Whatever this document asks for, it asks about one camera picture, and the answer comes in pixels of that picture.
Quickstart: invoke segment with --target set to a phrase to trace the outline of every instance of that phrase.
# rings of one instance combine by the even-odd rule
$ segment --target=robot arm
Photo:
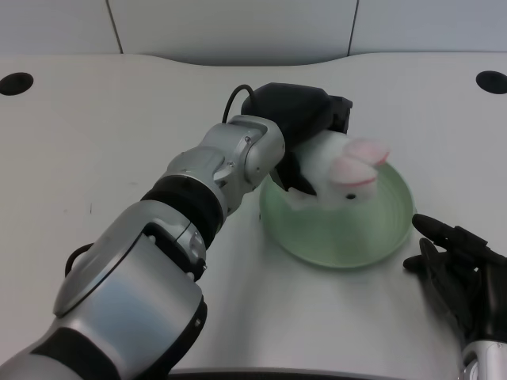
[[[507,259],[459,226],[417,214],[412,222],[427,238],[420,240],[421,255],[403,266],[429,280],[455,317],[464,342],[460,379],[507,378]]]
[[[295,87],[305,100],[323,93]],[[314,114],[298,117],[299,95],[285,99],[284,111],[306,128],[286,123],[280,129],[269,120],[272,109],[265,118],[235,116],[177,156],[70,270],[49,330],[4,363],[0,379],[165,378],[206,321],[196,284],[206,269],[206,249],[243,195],[284,157],[287,136],[310,138],[336,122],[330,100],[322,99],[318,122]]]

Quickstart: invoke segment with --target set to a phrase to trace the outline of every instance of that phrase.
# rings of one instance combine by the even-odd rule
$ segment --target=rabbit ear
[[[386,162],[389,148],[376,140],[354,139],[345,145],[344,153],[365,164],[378,166]]]
[[[329,178],[333,184],[360,186],[373,182],[377,178],[377,171],[364,162],[340,156],[331,162]]]

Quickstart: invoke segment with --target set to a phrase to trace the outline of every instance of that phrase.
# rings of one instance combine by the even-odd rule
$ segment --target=white toy rabbit
[[[374,167],[387,160],[389,150],[375,140],[351,139],[339,132],[322,131],[298,146],[294,153],[301,174],[317,195],[289,188],[284,194],[291,208],[337,210],[375,196],[377,171]]]

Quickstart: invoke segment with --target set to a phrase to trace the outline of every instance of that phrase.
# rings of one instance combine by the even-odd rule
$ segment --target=white table
[[[195,146],[242,83],[299,83],[352,100],[349,133],[391,146],[419,212],[507,252],[507,95],[477,87],[482,70],[507,72],[507,55],[378,54],[255,68],[141,55],[0,59],[0,78],[35,78],[28,92],[0,96],[0,361],[50,324],[67,256]],[[177,368],[456,378],[459,345],[402,270],[418,254],[417,233],[373,267],[316,268],[265,236],[257,199],[245,197],[209,249],[200,281],[208,321]]]

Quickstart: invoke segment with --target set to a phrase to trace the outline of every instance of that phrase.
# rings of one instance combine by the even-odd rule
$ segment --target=black band
[[[60,362],[83,380],[120,380],[111,359],[86,336],[72,329],[57,329],[31,353]]]
[[[206,248],[223,223],[222,208],[215,194],[193,178],[164,177],[141,200],[157,200],[180,211],[199,230]]]
[[[204,298],[202,298],[196,313],[181,335],[150,368],[137,376],[135,380],[165,380],[169,371],[195,343],[200,331],[203,329],[207,315],[208,307],[204,302]]]

